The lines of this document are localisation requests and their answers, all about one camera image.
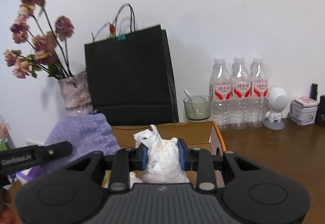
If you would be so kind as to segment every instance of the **astronaut shaped figurine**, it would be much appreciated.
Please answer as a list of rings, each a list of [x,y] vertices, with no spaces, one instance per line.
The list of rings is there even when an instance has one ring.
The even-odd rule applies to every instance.
[[[287,107],[287,104],[288,97],[285,90],[278,87],[271,88],[268,101],[270,110],[265,115],[267,119],[264,121],[264,125],[273,130],[283,129],[284,123],[281,119],[285,117],[283,110]]]

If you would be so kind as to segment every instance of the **blue gripper pad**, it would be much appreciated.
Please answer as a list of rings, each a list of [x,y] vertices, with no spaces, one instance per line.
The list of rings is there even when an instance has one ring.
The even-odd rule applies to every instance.
[[[141,169],[145,170],[148,162],[148,147],[144,146],[141,153]]]
[[[177,147],[178,147],[178,151],[179,151],[179,164],[181,166],[181,169],[184,171],[185,164],[186,164],[185,150],[184,150],[183,145],[180,142],[180,140],[177,140]]]

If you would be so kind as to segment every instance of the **bouquet of dried flowers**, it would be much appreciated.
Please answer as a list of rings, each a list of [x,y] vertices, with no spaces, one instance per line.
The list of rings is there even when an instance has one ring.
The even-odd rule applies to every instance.
[[[41,29],[38,19],[34,15],[37,6],[40,7],[40,15],[45,14],[50,31],[44,32]],[[36,21],[40,30],[39,35],[33,35],[29,31],[27,20],[30,18]],[[12,73],[15,77],[24,79],[27,75],[31,75],[37,78],[37,71],[45,71],[49,77],[53,76],[58,80],[66,77],[74,77],[70,71],[67,50],[67,38],[70,38],[74,33],[74,26],[67,17],[60,16],[55,21],[54,31],[45,10],[45,0],[21,0],[18,16],[10,27],[10,30],[15,43],[27,42],[34,50],[34,53],[27,56],[23,56],[21,50],[6,50],[4,52],[4,59],[7,62],[7,66],[13,66]],[[56,54],[57,46],[62,52],[64,65]]]

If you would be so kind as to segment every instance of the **red and white label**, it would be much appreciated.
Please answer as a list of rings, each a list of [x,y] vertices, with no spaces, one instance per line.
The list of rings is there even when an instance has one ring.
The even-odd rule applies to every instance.
[[[229,100],[231,99],[231,83],[218,82],[213,85],[214,100]]]
[[[265,97],[268,95],[269,83],[264,80],[256,80],[251,83],[254,97]]]
[[[233,83],[233,97],[250,97],[251,83],[250,82],[235,82]]]

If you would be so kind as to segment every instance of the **wooden table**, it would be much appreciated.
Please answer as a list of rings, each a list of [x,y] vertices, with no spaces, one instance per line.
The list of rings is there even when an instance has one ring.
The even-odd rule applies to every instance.
[[[285,119],[285,128],[262,126],[222,132],[227,149],[234,150],[304,185],[311,206],[303,224],[325,223],[325,128],[298,126]]]

